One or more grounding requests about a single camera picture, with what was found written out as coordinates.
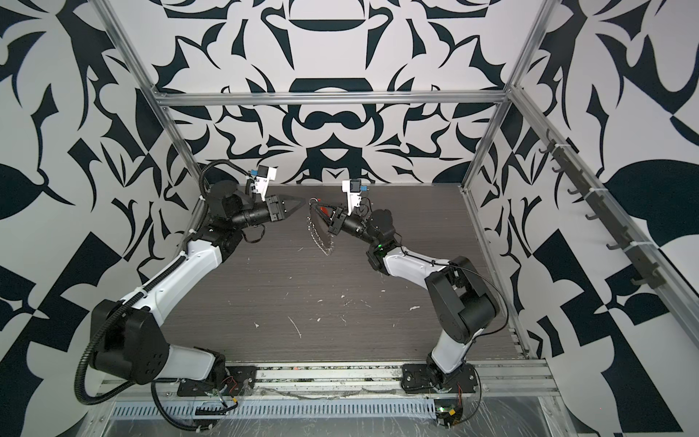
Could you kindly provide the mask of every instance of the patterned backdrop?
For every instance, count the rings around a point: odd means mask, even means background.
[[[541,0],[113,2],[159,90],[503,89]],[[201,165],[275,182],[461,182],[491,104],[177,107]],[[222,169],[220,177],[236,175]]]
[[[167,92],[502,89],[541,0],[119,0]]]
[[[524,89],[699,287],[699,3],[563,0]],[[533,351],[583,433],[699,427],[699,350],[517,109],[472,186]]]
[[[205,165],[278,167],[276,183],[461,182],[492,103],[177,107],[171,115]],[[228,167],[218,177],[231,172]]]
[[[85,0],[2,2],[0,102],[0,434],[53,437],[89,312],[172,259],[199,192]]]

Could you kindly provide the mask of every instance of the white bracket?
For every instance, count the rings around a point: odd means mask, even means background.
[[[361,203],[361,192],[367,191],[368,187],[361,184],[361,179],[345,179],[343,181],[343,193],[347,193],[347,209],[350,215]]]
[[[260,166],[257,168],[257,170],[253,170],[250,173],[253,176],[252,192],[260,194],[260,196],[262,196],[262,200],[264,201],[264,197],[267,194],[269,181],[274,180],[277,177],[277,168]]]

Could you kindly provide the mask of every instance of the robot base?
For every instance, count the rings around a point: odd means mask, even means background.
[[[472,365],[463,363],[455,371],[445,375],[427,357],[426,364],[404,364],[401,387],[405,393],[449,393],[458,391],[475,393],[477,386],[476,372]]]

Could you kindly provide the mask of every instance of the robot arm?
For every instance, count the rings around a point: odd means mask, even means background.
[[[134,383],[163,378],[198,380],[206,387],[203,391],[221,387],[226,376],[225,357],[213,351],[170,345],[160,326],[199,280],[226,261],[243,239],[247,241],[245,228],[283,220],[305,202],[292,196],[267,196],[267,186],[276,169],[265,166],[244,172],[250,179],[245,191],[239,189],[237,182],[223,180],[206,192],[203,175],[207,169],[223,163],[236,167],[231,162],[213,162],[201,174],[199,185],[206,195],[206,210],[197,229],[191,230],[186,251],[120,301],[104,300],[92,311],[92,339],[75,374],[75,396],[81,403],[100,403]],[[127,382],[105,395],[89,396],[85,392],[88,364]]]
[[[358,180],[346,182],[343,188],[352,186],[353,182],[359,184]],[[442,326],[428,363],[438,369],[435,385],[443,384],[460,367],[473,340],[499,314],[498,300],[468,259],[434,259],[409,251],[396,240],[390,210],[374,210],[363,216],[356,205],[349,211],[337,203],[312,199],[310,207],[327,225],[330,235],[344,231],[367,242],[366,254],[374,270],[404,278],[428,290]]]

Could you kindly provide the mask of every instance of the table surface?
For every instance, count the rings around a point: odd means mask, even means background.
[[[339,186],[270,186],[269,194],[346,203]],[[381,186],[366,193],[389,209],[411,251],[467,257],[490,277],[455,185]],[[241,242],[175,307],[169,343],[222,352],[229,361],[423,360],[441,332],[425,289],[372,270],[368,245],[340,233],[326,256],[308,231],[308,207],[267,225],[262,241]],[[250,238],[258,231],[250,229]],[[501,326],[500,315],[490,329]],[[479,339],[471,359],[518,354],[507,329]]]

